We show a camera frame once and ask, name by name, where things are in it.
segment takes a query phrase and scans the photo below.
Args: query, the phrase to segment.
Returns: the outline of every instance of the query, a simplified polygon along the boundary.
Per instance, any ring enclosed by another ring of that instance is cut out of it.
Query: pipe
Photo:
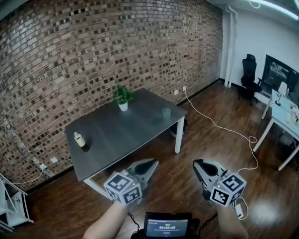
[[[226,72],[225,72],[225,82],[224,85],[228,87],[229,83],[229,76],[230,76],[230,63],[231,63],[231,49],[232,49],[232,31],[233,31],[233,15],[232,13],[228,10],[228,7],[225,7],[225,11],[229,13],[230,16],[230,27],[229,27],[229,44],[228,44],[228,60],[227,60],[227,65],[226,65]]]
[[[238,34],[237,34],[238,13],[230,5],[228,6],[228,9],[229,9],[229,11],[231,11],[235,14],[235,43],[234,43],[234,49],[233,49],[233,53],[232,53],[232,57],[231,57],[231,59],[232,59],[231,69],[230,69],[230,72],[229,72],[229,77],[231,77],[231,72],[234,69],[235,50],[236,50],[237,44],[238,44]],[[230,88],[231,85],[232,85],[232,81],[230,80],[229,84],[228,84],[228,87]]]

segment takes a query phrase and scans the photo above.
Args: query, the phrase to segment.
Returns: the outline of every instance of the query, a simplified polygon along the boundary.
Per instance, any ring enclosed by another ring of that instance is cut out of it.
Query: white pot
[[[128,109],[128,102],[122,105],[118,104],[118,106],[120,107],[121,111],[126,111]]]

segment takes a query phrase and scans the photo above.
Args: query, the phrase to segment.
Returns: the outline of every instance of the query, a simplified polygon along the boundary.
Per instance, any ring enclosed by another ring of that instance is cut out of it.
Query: black chair
[[[242,85],[246,88],[239,90],[239,99],[247,98],[252,105],[252,100],[254,99],[255,92],[261,92],[262,88],[260,86],[261,79],[259,79],[258,84],[254,82],[256,76],[256,58],[247,54],[246,59],[243,59],[243,77],[241,78]]]

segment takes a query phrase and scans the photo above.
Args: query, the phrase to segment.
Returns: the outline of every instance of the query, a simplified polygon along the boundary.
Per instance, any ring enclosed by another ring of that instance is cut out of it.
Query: desk leg
[[[253,152],[255,152],[255,151],[258,149],[258,147],[261,145],[261,143],[263,142],[263,140],[264,140],[264,138],[266,137],[267,133],[269,132],[271,126],[273,125],[273,122],[274,122],[274,121],[273,121],[273,119],[271,118],[271,120],[270,120],[269,124],[267,125],[265,131],[263,132],[261,138],[258,140],[258,142],[256,143],[256,145],[254,146],[254,148],[253,148]]]
[[[295,148],[295,150],[291,153],[291,155],[288,156],[288,158],[279,166],[278,170],[279,171],[282,170],[285,167],[285,165],[287,165],[287,163],[291,161],[291,159],[295,156],[295,154],[297,154],[298,151],[299,151],[299,145]]]
[[[94,180],[92,180],[91,178],[87,178],[84,180],[84,182],[91,187],[92,189],[96,190],[98,193],[100,193],[101,195],[105,196],[106,198],[113,200],[106,192],[106,190],[99,186]]]
[[[176,147],[174,149],[174,152],[176,154],[178,154],[181,150],[181,142],[182,142],[183,128],[184,128],[184,119],[185,119],[185,116],[180,118],[179,121],[178,121]]]
[[[269,99],[269,102],[268,102],[268,104],[267,104],[267,107],[265,108],[265,111],[263,112],[262,120],[265,118],[265,115],[266,115],[266,113],[267,113],[267,111],[268,111],[268,109],[269,109],[269,106],[270,106],[271,102],[272,102],[272,95],[271,95],[271,97],[270,97],[270,99]]]

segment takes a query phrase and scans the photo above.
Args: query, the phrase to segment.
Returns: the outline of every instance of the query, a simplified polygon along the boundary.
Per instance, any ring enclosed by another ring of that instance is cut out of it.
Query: computer monitor
[[[191,213],[146,213],[144,238],[186,238],[189,234]]]

